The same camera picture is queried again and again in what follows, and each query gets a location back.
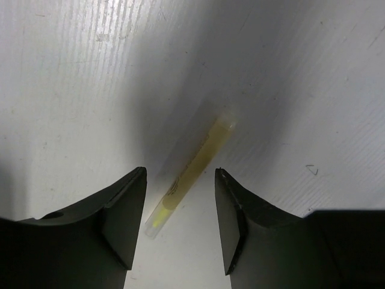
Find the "yellow highlighter pen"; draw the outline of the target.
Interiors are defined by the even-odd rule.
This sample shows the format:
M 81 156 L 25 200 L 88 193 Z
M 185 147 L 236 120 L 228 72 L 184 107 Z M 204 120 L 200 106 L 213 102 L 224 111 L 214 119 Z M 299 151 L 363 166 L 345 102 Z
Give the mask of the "yellow highlighter pen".
M 218 116 L 199 140 L 183 169 L 177 174 L 169 189 L 146 221 L 145 234 L 154 239 L 181 200 L 199 179 L 210 162 L 229 139 L 235 129 L 236 119 L 231 113 Z

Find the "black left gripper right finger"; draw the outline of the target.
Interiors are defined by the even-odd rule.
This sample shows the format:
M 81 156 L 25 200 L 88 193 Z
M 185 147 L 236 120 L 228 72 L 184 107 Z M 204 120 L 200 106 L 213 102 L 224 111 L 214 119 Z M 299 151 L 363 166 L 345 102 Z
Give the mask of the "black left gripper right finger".
M 383 288 L 384 211 L 297 217 L 215 171 L 225 274 L 232 288 Z

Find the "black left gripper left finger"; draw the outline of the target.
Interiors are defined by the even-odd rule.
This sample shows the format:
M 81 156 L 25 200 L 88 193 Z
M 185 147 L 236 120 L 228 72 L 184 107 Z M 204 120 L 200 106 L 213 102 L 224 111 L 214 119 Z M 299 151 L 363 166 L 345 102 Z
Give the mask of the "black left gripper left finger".
M 2 288 L 123 288 L 147 188 L 137 167 L 41 219 L 1 219 Z

